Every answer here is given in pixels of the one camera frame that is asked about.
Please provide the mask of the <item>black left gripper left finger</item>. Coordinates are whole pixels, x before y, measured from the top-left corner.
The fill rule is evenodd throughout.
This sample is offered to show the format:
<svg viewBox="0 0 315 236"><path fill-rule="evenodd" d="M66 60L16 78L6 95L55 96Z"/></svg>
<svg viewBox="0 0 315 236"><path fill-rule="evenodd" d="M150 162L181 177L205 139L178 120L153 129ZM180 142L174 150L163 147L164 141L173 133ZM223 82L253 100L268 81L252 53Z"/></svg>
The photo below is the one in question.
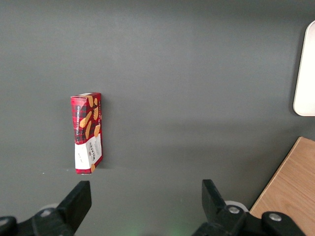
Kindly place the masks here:
<svg viewBox="0 0 315 236"><path fill-rule="evenodd" d="M80 181L55 207L35 214L31 225L36 236L73 236L92 205L89 181Z"/></svg>

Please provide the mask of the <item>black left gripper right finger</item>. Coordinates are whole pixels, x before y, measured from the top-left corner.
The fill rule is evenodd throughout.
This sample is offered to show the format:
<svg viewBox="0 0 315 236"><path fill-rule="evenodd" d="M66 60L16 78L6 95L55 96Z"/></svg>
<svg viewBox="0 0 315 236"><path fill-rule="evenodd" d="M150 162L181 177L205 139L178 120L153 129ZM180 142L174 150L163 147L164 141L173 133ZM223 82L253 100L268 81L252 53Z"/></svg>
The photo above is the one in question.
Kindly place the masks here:
<svg viewBox="0 0 315 236"><path fill-rule="evenodd" d="M214 182L202 181L202 207L207 222L192 234L193 236L237 236L246 219L246 212L235 205L227 205Z"/></svg>

